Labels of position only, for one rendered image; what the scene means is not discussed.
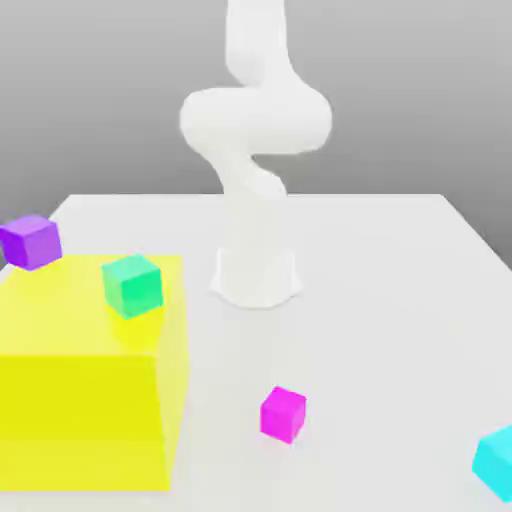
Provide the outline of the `small green cube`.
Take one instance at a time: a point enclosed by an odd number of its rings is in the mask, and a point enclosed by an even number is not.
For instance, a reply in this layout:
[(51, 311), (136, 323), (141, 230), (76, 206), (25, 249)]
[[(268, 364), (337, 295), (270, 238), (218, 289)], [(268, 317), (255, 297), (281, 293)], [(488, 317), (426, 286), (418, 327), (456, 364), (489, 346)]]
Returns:
[(163, 305), (162, 273), (140, 254), (101, 265), (107, 304), (124, 319), (131, 319)]

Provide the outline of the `small magenta cube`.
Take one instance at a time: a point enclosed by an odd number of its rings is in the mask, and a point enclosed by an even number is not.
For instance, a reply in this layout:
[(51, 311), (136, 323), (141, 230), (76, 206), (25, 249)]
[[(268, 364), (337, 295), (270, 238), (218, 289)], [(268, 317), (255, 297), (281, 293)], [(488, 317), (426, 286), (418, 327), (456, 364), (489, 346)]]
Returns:
[(260, 431), (291, 444), (305, 422), (307, 398), (276, 386), (260, 407)]

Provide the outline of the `small purple cube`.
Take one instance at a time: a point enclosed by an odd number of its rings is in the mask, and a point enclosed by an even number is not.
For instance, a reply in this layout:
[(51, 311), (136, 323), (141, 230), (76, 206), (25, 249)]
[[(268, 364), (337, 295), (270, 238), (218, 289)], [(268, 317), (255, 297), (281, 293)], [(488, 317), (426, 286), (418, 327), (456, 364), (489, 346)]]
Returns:
[(39, 215), (0, 225), (0, 245), (7, 263), (28, 271), (62, 257), (58, 225)]

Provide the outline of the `small cyan cube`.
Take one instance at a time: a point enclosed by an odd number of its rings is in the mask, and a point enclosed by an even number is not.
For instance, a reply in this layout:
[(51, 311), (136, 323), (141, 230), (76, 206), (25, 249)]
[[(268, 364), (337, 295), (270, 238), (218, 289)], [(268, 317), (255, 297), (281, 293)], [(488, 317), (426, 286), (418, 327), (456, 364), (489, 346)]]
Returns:
[(472, 471), (503, 502), (512, 502), (512, 425), (480, 439)]

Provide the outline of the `large yellow box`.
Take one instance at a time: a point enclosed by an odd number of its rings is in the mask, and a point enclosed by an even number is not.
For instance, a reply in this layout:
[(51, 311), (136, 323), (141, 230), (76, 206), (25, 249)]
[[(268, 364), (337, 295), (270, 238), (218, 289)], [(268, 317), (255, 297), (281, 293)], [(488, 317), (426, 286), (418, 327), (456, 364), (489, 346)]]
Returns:
[(0, 280), (0, 491), (170, 489), (190, 359), (177, 255), (156, 255), (164, 303), (125, 319), (106, 254)]

